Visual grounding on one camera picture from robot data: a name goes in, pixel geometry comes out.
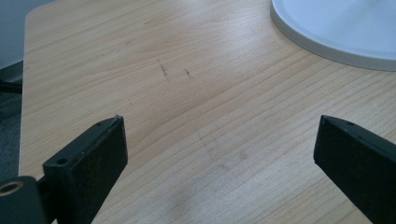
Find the gray floor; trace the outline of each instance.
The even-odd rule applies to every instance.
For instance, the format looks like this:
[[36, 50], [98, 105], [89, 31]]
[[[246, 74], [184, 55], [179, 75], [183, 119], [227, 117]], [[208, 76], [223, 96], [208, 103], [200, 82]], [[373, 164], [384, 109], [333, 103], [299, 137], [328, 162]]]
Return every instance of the gray floor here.
[[[0, 70], [0, 79], [22, 83], [23, 64]], [[0, 180], [18, 175], [21, 137], [21, 95], [0, 92]]]

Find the wooden table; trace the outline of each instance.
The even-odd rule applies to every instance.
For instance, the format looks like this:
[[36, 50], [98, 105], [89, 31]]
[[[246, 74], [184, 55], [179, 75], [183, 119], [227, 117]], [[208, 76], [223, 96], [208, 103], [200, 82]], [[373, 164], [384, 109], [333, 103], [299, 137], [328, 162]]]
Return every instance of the wooden table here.
[[396, 73], [323, 59], [270, 1], [63, 0], [26, 20], [21, 175], [125, 118], [95, 223], [369, 223], [314, 164], [322, 114], [396, 142]]

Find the scratch mark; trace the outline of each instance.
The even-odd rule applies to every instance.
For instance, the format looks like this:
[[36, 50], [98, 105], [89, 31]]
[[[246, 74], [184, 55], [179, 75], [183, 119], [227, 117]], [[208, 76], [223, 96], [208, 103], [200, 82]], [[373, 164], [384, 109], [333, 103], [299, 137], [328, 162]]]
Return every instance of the scratch mark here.
[[204, 138], [201, 136], [201, 133], [199, 131], [197, 131], [197, 133], [198, 133], [199, 140], [202, 141]]
[[166, 69], [165, 69], [165, 67], [160, 63], [160, 60], [157, 60], [157, 62], [158, 62], [158, 64], [160, 65], [160, 67], [161, 67], [161, 70], [163, 70], [163, 75], [164, 76], [168, 76], [168, 74], [166, 73]]
[[223, 171], [223, 172], [229, 172], [231, 170], [230, 167], [224, 165], [224, 164], [220, 164], [219, 168]]
[[91, 58], [89, 58], [89, 59], [87, 59], [87, 60], [83, 60], [83, 61], [81, 61], [80, 63], [77, 63], [77, 64], [75, 64], [73, 67], [74, 68], [79, 68], [79, 67], [81, 67], [81, 66], [84, 66], [84, 65], [86, 65], [86, 64], [88, 64], [88, 63], [93, 63], [93, 62], [95, 62], [96, 60], [99, 60], [99, 59], [101, 59], [101, 58], [103, 58], [103, 57], [105, 57], [106, 55], [105, 54], [98, 54], [98, 55], [96, 55], [96, 56], [93, 56], [93, 57], [91, 57]]
[[245, 161], [248, 159], [248, 154], [244, 151], [240, 151], [239, 152], [239, 159], [241, 159], [241, 161]]
[[193, 77], [191, 76], [191, 74], [190, 74], [190, 71], [189, 71], [189, 70], [187, 70], [187, 69], [184, 69], [184, 71], [186, 72], [186, 74], [187, 74], [187, 76], [188, 76], [189, 78], [193, 78]]

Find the white round base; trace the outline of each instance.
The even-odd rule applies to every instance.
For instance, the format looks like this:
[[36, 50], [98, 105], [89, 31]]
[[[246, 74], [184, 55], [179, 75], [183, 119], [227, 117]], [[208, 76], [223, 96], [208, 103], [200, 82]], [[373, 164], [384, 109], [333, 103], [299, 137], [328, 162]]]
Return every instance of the white round base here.
[[291, 41], [322, 57], [396, 71], [395, 0], [272, 0], [271, 17]]

